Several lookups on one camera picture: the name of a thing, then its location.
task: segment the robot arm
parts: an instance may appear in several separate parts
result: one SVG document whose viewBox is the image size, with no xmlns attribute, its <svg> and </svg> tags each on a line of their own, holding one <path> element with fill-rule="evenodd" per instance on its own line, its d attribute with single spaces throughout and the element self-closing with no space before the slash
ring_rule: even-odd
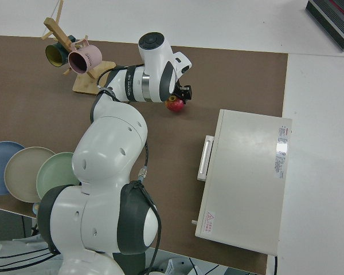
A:
<svg viewBox="0 0 344 275">
<path fill-rule="evenodd" d="M 146 144 L 146 122 L 114 100 L 163 102 L 191 62 L 173 53 L 160 33 L 144 35 L 139 51 L 144 65 L 112 70 L 93 104 L 92 124 L 72 159 L 81 186 L 55 187 L 41 201 L 38 227 L 50 250 L 63 254 L 59 274 L 123 274 L 112 254 L 145 252 L 160 225 L 141 182 L 130 182 Z"/>
<path fill-rule="evenodd" d="M 191 68 L 190 60 L 181 52 L 173 53 L 161 33 L 143 35 L 138 48 L 144 65 L 112 70 L 105 86 L 120 101 L 166 101 L 178 79 Z"/>
</svg>

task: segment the cable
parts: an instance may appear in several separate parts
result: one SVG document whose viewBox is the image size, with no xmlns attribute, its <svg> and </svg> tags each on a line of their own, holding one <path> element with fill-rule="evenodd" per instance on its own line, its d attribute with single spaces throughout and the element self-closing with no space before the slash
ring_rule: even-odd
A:
<svg viewBox="0 0 344 275">
<path fill-rule="evenodd" d="M 16 267 L 14 267 L 14 268 L 4 268 L 4 269 L 0 269 L 0 272 L 13 271 L 13 270 L 18 270 L 18 269 L 28 268 L 28 267 L 33 266 L 33 265 L 38 265 L 38 264 L 40 264 L 40 263 L 42 263 L 42 262 L 44 262 L 44 261 L 47 261 L 47 260 L 49 260 L 49 259 L 51 259 L 51 258 L 53 258 L 53 257 L 55 257 L 55 256 L 56 256 L 56 255 L 53 254 L 53 255 L 51 255 L 51 256 L 49 256 L 49 257 L 47 257 L 47 258 L 41 259 L 41 260 L 39 260 L 39 261 L 37 261 L 37 262 L 32 262 L 32 263 L 27 264 L 27 265 L 16 266 Z"/>
<path fill-rule="evenodd" d="M 40 232 L 40 231 L 37 229 L 37 227 L 38 227 L 37 224 L 35 224 L 34 227 L 31 227 L 31 229 L 33 230 L 32 234 L 31 234 L 32 237 L 35 236 L 35 235 L 37 235 L 37 234 Z"/>
<path fill-rule="evenodd" d="M 195 268 L 195 265 L 194 265 L 194 263 L 193 263 L 193 261 L 191 260 L 190 257 L 189 257 L 189 260 L 190 260 L 190 262 L 191 262 L 191 264 L 192 264 L 192 266 L 193 266 L 193 268 L 194 268 L 194 270 L 195 270 L 195 274 L 198 275 L 198 274 L 197 274 L 197 271 L 196 271 L 196 268 Z"/>
<path fill-rule="evenodd" d="M 139 64 L 139 65 L 136 65 L 136 67 L 141 67 L 141 66 L 144 66 L 144 64 Z M 107 69 L 105 70 L 103 73 L 100 74 L 100 76 L 98 77 L 98 80 L 97 80 L 97 86 L 99 86 L 99 81 L 101 80 L 101 78 L 108 72 L 112 71 L 112 70 L 127 70 L 129 66 L 123 66 L 121 68 L 111 68 L 111 69 Z"/>
<path fill-rule="evenodd" d="M 112 93 L 110 92 L 110 89 L 109 89 L 109 88 L 104 88 L 104 87 L 103 87 L 103 88 L 100 88 L 100 89 L 99 89 L 98 95 L 101 95 L 101 94 L 104 94 L 104 93 L 105 93 L 107 96 L 111 97 L 113 101 L 121 102 L 121 101 L 115 96 L 115 94 L 112 94 Z"/>
<path fill-rule="evenodd" d="M 219 265 L 216 265 L 215 267 L 213 267 L 211 270 L 209 270 L 208 272 L 206 272 L 204 275 L 207 275 L 208 273 L 212 272 L 213 270 L 215 270 L 215 268 L 217 268 Z"/>
<path fill-rule="evenodd" d="M 24 224 L 24 217 L 22 217 L 22 226 L 23 226 L 23 234 L 24 234 L 24 238 L 26 238 L 27 236 L 25 235 L 25 224 Z"/>
<path fill-rule="evenodd" d="M 274 275 L 276 275 L 276 272 L 277 272 L 277 256 L 275 256 Z"/>
<path fill-rule="evenodd" d="M 25 262 L 25 261 L 33 260 L 33 259 L 36 259 L 36 258 L 40 258 L 40 257 L 43 257 L 43 256 L 48 255 L 48 254 L 51 254 L 51 253 L 45 253 L 45 254 L 42 254 L 42 255 L 39 255 L 39 256 L 35 256 L 35 257 L 32 257 L 32 258 L 28 258 L 28 259 L 24 259 L 24 260 L 20 260 L 20 261 L 16 261 L 16 262 L 11 262 L 10 264 L 6 264 L 6 265 L 0 265 L 0 268 L 3 268 L 4 266 L 8 266 L 8 265 L 14 265 L 14 264 L 17 264 L 19 262 Z"/>
<path fill-rule="evenodd" d="M 148 142 L 145 141 L 145 164 L 144 164 L 144 166 L 148 166 L 148 158 L 149 158 Z"/>
<path fill-rule="evenodd" d="M 10 256 L 3 256 L 3 257 L 0 257 L 0 259 L 7 259 L 7 258 L 13 258 L 13 257 L 18 257 L 18 256 L 28 255 L 28 254 L 32 254 L 32 253 L 36 253 L 36 252 L 40 252 L 40 251 L 44 251 L 44 250 L 48 250 L 48 247 L 43 248 L 43 249 L 38 249 L 35 251 L 26 252 L 26 253 L 15 254 L 15 255 L 10 255 Z"/>
<path fill-rule="evenodd" d="M 141 181 L 139 181 L 138 187 L 140 189 L 140 191 L 142 192 L 142 194 L 144 195 L 145 199 L 147 200 L 150 208 L 152 209 L 153 213 L 155 214 L 156 218 L 157 218 L 157 222 L 158 222 L 158 234 L 157 234 L 157 243 L 155 244 L 155 249 L 154 249 L 154 253 L 152 256 L 152 259 L 150 261 L 150 265 L 148 267 L 148 270 L 146 272 L 147 275 L 149 275 L 149 273 L 151 272 L 152 268 L 153 268 L 153 264 L 155 261 L 155 258 L 157 256 L 157 252 L 159 249 L 159 243 L 161 242 L 161 235 L 162 235 L 162 221 L 161 221 L 161 217 L 158 214 L 158 211 L 156 210 L 153 201 L 150 198 L 149 193 L 147 192 L 147 190 L 145 189 L 144 185 L 141 183 Z"/>
</svg>

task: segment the warning label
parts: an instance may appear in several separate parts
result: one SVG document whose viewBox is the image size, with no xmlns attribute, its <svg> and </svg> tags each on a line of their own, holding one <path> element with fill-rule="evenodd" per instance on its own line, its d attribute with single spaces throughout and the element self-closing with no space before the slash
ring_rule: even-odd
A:
<svg viewBox="0 0 344 275">
<path fill-rule="evenodd" d="M 278 179 L 284 178 L 285 163 L 288 152 L 288 132 L 289 129 L 285 125 L 279 128 L 274 164 L 274 176 Z"/>
<path fill-rule="evenodd" d="M 205 211 L 205 219 L 204 219 L 204 233 L 211 234 L 213 230 L 213 222 L 215 219 L 216 214 L 211 211 Z"/>
</svg>

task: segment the beige plate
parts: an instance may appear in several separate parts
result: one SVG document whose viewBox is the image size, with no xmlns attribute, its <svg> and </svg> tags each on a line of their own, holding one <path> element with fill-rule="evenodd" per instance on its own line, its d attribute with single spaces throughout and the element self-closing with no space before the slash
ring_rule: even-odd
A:
<svg viewBox="0 0 344 275">
<path fill-rule="evenodd" d="M 39 202 L 36 180 L 41 166 L 55 153 L 43 147 L 17 152 L 6 165 L 4 180 L 11 195 L 23 202 Z"/>
</svg>

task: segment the apple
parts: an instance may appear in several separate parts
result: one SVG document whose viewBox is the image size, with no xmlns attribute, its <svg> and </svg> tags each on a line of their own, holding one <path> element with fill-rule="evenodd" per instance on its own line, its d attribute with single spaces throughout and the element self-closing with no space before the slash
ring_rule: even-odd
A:
<svg viewBox="0 0 344 275">
<path fill-rule="evenodd" d="M 170 96 L 166 101 L 165 105 L 173 112 L 179 112 L 183 108 L 183 101 L 177 96 Z"/>
</svg>

